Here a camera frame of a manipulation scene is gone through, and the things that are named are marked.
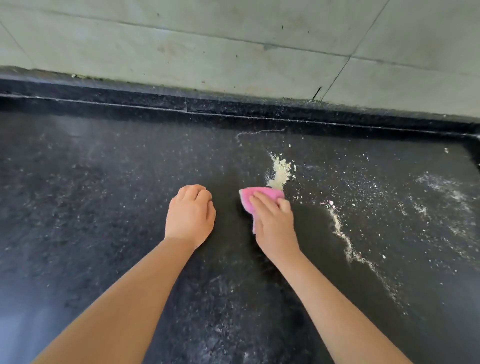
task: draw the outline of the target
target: pink sponge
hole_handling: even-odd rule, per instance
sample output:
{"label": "pink sponge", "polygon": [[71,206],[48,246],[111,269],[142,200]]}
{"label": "pink sponge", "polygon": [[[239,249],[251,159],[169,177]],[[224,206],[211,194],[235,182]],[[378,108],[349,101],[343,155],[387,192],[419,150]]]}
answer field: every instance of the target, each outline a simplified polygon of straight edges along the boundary
{"label": "pink sponge", "polygon": [[249,187],[240,190],[240,200],[243,208],[248,213],[253,215],[253,233],[255,234],[255,208],[250,202],[250,196],[252,196],[254,192],[261,192],[274,201],[278,200],[279,198],[285,198],[285,194],[282,191],[274,190],[273,188],[269,187]]}

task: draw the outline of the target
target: bare skin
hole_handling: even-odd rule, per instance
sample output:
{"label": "bare skin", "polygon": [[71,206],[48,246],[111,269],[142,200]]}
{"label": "bare skin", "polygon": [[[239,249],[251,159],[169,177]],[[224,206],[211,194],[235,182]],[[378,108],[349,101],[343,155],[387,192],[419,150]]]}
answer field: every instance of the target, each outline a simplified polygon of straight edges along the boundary
{"label": "bare skin", "polygon": [[[251,202],[257,211],[257,243],[305,305],[335,363],[410,363],[302,254],[289,202],[259,193]],[[205,187],[181,188],[168,209],[165,239],[34,363],[140,364],[175,281],[212,232],[215,216]]]}

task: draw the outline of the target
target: beige tile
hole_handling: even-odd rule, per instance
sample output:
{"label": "beige tile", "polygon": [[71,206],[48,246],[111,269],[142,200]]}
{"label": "beige tile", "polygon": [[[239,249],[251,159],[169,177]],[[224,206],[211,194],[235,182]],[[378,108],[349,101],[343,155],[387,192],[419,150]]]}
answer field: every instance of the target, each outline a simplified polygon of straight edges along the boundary
{"label": "beige tile", "polygon": [[0,0],[163,29],[351,55],[387,0]]}
{"label": "beige tile", "polygon": [[310,99],[347,59],[293,49],[0,8],[43,70],[259,97]]}
{"label": "beige tile", "polygon": [[0,66],[33,68],[31,61],[0,24]]}
{"label": "beige tile", "polygon": [[350,59],[323,101],[480,117],[480,77]]}
{"label": "beige tile", "polygon": [[480,75],[480,1],[390,0],[355,55]]}

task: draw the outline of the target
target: black baseboard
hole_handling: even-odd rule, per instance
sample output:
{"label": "black baseboard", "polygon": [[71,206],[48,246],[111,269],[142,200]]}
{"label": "black baseboard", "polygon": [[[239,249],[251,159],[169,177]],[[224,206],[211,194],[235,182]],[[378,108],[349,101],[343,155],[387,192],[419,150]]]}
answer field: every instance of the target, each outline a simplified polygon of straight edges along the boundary
{"label": "black baseboard", "polygon": [[320,122],[429,133],[480,134],[480,120],[451,115],[356,109],[317,101],[239,97],[218,93],[84,79],[45,71],[0,68],[0,97],[166,109],[282,121]]}

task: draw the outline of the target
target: person's right arm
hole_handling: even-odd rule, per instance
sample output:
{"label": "person's right arm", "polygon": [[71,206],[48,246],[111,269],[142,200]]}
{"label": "person's right arm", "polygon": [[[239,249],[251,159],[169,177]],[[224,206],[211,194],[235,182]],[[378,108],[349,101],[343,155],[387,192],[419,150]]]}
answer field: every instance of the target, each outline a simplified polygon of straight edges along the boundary
{"label": "person's right arm", "polygon": [[336,364],[411,361],[300,251],[287,200],[255,193],[256,240],[292,286]]}

